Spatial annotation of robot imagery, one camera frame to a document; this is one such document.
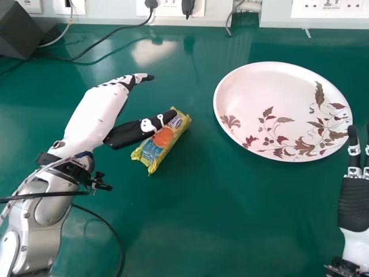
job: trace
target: black connector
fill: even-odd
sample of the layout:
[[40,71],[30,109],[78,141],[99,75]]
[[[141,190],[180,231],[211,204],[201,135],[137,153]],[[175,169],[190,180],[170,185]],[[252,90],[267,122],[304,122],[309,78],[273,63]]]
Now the black connector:
[[195,8],[195,0],[182,0],[182,12],[188,20]]
[[159,6],[159,4],[157,3],[156,0],[145,0],[145,6],[150,9],[150,12],[152,12]]

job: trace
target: biscuit packet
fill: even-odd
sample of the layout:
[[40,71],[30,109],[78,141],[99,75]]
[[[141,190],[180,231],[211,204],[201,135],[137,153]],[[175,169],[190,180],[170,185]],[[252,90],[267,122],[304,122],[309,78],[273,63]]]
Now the biscuit packet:
[[149,175],[157,170],[161,161],[191,124],[189,115],[184,115],[175,107],[171,109],[177,111],[175,118],[152,137],[144,140],[131,154],[132,160],[139,160],[148,168]]

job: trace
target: wire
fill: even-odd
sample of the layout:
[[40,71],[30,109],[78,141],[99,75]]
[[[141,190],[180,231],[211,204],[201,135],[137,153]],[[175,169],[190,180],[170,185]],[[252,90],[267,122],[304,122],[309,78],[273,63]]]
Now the wire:
[[[53,163],[49,163],[48,165],[38,169],[38,170],[35,170],[31,175],[29,175],[26,179],[24,179],[24,181],[19,185],[18,189],[13,192],[12,196],[16,196],[20,193],[20,191],[22,190],[22,188],[32,182],[33,179],[36,178],[36,175],[37,174],[41,174],[49,169],[52,169],[54,167],[57,167],[57,166],[60,166],[61,164],[64,164],[64,163],[67,163],[67,162],[70,162],[72,160],[75,160],[75,159],[81,159],[82,157],[84,156],[90,156],[91,158],[93,158],[93,155],[91,152],[89,151],[84,151],[84,152],[81,152],[81,153],[78,153],[78,154],[75,154],[74,156],[70,156],[70,157],[67,157],[67,158],[64,158],[64,159],[61,159],[61,160],[57,160],[56,162],[53,162]],[[4,222],[4,219],[6,218],[6,216],[8,215],[8,213],[10,212],[10,209],[12,208],[14,202],[10,202],[8,205],[5,206],[5,208],[2,210],[1,214],[0,214],[0,227],[1,227],[1,224]]]
[[129,26],[123,26],[120,28],[115,29],[114,31],[110,32],[108,35],[106,35],[105,37],[103,37],[102,39],[98,40],[97,42],[95,42],[93,45],[87,47],[81,54],[78,54],[77,56],[73,57],[73,58],[65,58],[65,57],[60,57],[60,56],[56,56],[56,55],[52,55],[52,54],[46,54],[46,56],[55,58],[55,59],[60,59],[62,61],[75,61],[76,59],[81,58],[84,54],[86,54],[88,51],[90,51],[91,49],[93,49],[95,46],[97,46],[98,44],[100,44],[101,42],[103,42],[104,40],[106,40],[108,37],[112,36],[113,34],[115,34],[116,32],[123,30],[123,29],[131,29],[131,28],[138,28],[138,27],[142,27],[144,25],[146,25],[151,17],[152,17],[152,13],[153,13],[153,9],[150,8],[150,15],[149,17],[142,23],[137,24],[137,25],[129,25]]
[[140,42],[142,40],[148,40],[148,39],[150,39],[150,38],[140,38],[140,39],[133,40],[130,43],[127,43],[126,45],[114,50],[113,52],[110,52],[110,53],[106,54],[105,56],[103,56],[103,57],[101,57],[101,58],[99,58],[99,59],[97,59],[96,61],[93,61],[93,62],[72,62],[72,63],[74,65],[95,65],[95,64],[101,62],[102,60],[104,60],[105,58],[109,57],[110,55],[113,55],[113,54],[119,52],[120,50],[131,46],[132,44],[134,44],[136,42]]
[[49,43],[46,43],[46,44],[43,44],[43,45],[39,45],[38,48],[43,48],[43,47],[47,47],[47,46],[53,45],[54,43],[58,42],[62,37],[64,37],[64,35],[66,34],[66,32],[69,30],[69,27],[73,23],[73,7],[74,7],[73,2],[71,0],[69,0],[69,2],[71,4],[70,5],[71,7],[70,7],[70,18],[69,18],[67,27],[65,27],[64,31],[56,39],[54,39],[53,41],[51,41]]
[[17,69],[17,68],[19,68],[19,67],[20,67],[24,62],[25,62],[25,61],[20,61],[19,63],[15,64],[14,66],[11,66],[10,68],[5,69],[5,70],[1,71],[1,72],[0,72],[0,77],[1,77],[1,76],[3,76],[3,75],[5,75],[6,73],[9,73],[9,72],[11,72],[11,71],[16,70],[16,69]]
[[43,197],[55,197],[55,196],[77,196],[77,195],[89,195],[88,192],[43,192],[43,193],[30,193],[14,195],[9,197],[0,198],[0,204],[8,203],[10,201],[34,199]]
[[84,212],[87,212],[89,213],[90,215],[93,215],[94,217],[100,219],[110,230],[111,232],[113,233],[113,235],[115,236],[117,242],[118,242],[118,246],[119,246],[119,250],[121,252],[121,261],[119,262],[119,267],[118,267],[118,270],[116,272],[116,277],[121,277],[122,273],[123,273],[123,269],[125,267],[125,263],[126,263],[126,254],[125,254],[125,251],[123,249],[123,243],[121,241],[121,239],[119,238],[119,235],[118,233],[114,230],[114,228],[105,220],[103,219],[100,215],[90,211],[89,209],[86,209],[84,207],[81,207],[81,206],[78,206],[78,205],[75,205],[75,204],[72,204],[71,205],[72,207],[74,208],[77,208],[77,209],[80,209]]
[[228,28],[228,22],[229,22],[229,19],[231,18],[232,14],[234,14],[234,12],[235,12],[235,11],[237,11],[238,7],[239,7],[240,5],[242,5],[245,1],[246,1],[246,0],[242,0],[241,2],[239,2],[239,3],[238,3],[238,5],[234,7],[234,9],[229,13],[229,15],[228,15],[228,17],[227,17],[227,20],[226,20],[226,22],[225,22],[225,29],[227,30],[227,32],[228,32],[228,34],[229,34],[230,36],[232,36],[232,33],[231,33],[231,31],[229,30],[229,28]]

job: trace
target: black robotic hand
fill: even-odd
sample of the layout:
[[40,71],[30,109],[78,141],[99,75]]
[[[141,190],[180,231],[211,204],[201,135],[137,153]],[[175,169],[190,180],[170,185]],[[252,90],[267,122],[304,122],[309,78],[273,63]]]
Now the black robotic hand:
[[343,258],[326,265],[327,277],[364,277],[369,258],[369,141],[361,167],[360,143],[355,126],[348,128],[349,167],[344,175],[338,206],[338,226],[345,235]]
[[[113,79],[109,82],[99,85],[98,87],[122,85],[130,92],[135,85],[151,80],[154,80],[153,75],[138,73]],[[172,120],[176,115],[177,112],[175,110],[169,110],[155,117],[124,123],[114,127],[104,139],[104,143],[109,145],[114,150],[119,150],[123,147],[139,143],[140,141],[148,139],[154,135],[158,130],[164,127],[164,125],[168,124],[169,121]]]

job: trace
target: table surface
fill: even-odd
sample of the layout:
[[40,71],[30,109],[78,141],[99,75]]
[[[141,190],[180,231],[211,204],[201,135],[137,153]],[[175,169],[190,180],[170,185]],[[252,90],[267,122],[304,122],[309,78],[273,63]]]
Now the table surface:
[[[233,142],[213,112],[213,93],[247,63],[294,63],[330,80],[351,105],[362,141],[368,120],[368,31],[259,29],[257,17],[222,28],[143,27],[116,33],[79,63],[37,58],[0,77],[0,195],[35,168],[35,157],[63,131],[87,89],[130,73],[155,81],[132,91],[118,123],[171,106],[193,123],[148,177],[130,160],[137,145],[100,147],[96,169],[112,192],[75,198],[110,222],[126,249],[123,276],[324,276],[340,256],[337,222],[347,151],[310,163],[267,160]],[[72,56],[115,26],[73,25],[50,52]],[[19,61],[0,60],[0,71]],[[115,238],[104,224],[72,210],[53,276],[114,276]]]

